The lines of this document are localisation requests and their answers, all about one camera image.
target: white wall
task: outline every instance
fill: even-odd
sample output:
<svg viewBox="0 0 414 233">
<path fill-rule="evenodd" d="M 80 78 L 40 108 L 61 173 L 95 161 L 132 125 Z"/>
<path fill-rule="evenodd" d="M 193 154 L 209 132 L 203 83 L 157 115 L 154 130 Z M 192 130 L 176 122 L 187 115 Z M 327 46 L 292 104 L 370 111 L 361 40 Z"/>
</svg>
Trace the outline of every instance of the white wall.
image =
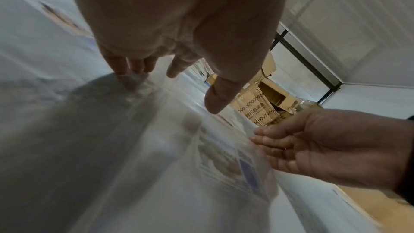
<svg viewBox="0 0 414 233">
<path fill-rule="evenodd" d="M 414 115 L 414 89 L 345 84 L 322 106 L 406 119 Z"/>
</svg>

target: hand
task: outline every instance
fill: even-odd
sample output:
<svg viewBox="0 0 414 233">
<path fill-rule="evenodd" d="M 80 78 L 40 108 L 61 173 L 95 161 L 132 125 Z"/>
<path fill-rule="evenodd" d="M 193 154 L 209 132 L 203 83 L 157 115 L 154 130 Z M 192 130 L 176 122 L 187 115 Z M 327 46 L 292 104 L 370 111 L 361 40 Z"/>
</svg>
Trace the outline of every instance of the hand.
<svg viewBox="0 0 414 233">
<path fill-rule="evenodd" d="M 151 72 L 175 54 L 169 77 L 204 57 L 215 73 L 206 108 L 220 112 L 259 71 L 285 0 L 76 0 L 117 74 Z"/>
<path fill-rule="evenodd" d="M 414 143 L 414 122 L 345 110 L 305 110 L 251 140 L 274 169 L 345 186 L 394 190 Z"/>
</svg>

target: glass panel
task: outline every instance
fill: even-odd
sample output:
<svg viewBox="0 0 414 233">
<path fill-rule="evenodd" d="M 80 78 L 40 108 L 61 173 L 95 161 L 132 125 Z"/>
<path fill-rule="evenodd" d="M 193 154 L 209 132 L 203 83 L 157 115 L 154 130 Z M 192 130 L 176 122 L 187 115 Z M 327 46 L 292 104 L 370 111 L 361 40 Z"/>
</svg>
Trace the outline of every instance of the glass panel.
<svg viewBox="0 0 414 233">
<path fill-rule="evenodd" d="M 329 88 L 307 69 L 283 44 L 271 51 L 276 62 L 276 73 L 269 79 L 298 98 L 320 100 Z"/>
<path fill-rule="evenodd" d="M 345 82 L 414 86 L 412 0 L 287 0 L 282 24 Z"/>
</svg>

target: black metal frame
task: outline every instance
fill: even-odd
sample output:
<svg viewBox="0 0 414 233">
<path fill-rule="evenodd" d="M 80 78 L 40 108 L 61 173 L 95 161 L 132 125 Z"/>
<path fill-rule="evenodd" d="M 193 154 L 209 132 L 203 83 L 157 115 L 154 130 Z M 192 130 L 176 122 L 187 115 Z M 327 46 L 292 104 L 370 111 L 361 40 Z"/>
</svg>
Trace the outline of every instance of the black metal frame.
<svg viewBox="0 0 414 233">
<path fill-rule="evenodd" d="M 309 61 L 306 60 L 291 44 L 289 44 L 284 37 L 288 33 L 287 30 L 284 30 L 282 34 L 277 33 L 275 40 L 273 41 L 272 45 L 270 46 L 270 50 L 272 50 L 279 42 L 285 46 L 307 69 L 309 69 L 318 79 L 320 79 L 328 88 L 329 91 L 318 101 L 318 103 L 322 103 L 327 99 L 331 94 L 338 91 L 342 85 L 342 82 L 339 82 L 337 85 L 333 85 L 321 72 L 319 72 Z"/>
</svg>

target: black sleeve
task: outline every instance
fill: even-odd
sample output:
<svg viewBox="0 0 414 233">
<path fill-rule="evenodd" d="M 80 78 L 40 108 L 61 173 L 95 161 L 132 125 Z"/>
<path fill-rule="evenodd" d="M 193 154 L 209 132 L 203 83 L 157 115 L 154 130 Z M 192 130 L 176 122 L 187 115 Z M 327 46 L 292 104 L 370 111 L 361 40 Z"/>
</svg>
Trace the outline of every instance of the black sleeve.
<svg viewBox="0 0 414 233">
<path fill-rule="evenodd" d="M 411 152 L 407 169 L 395 192 L 414 206 L 414 150 Z"/>
</svg>

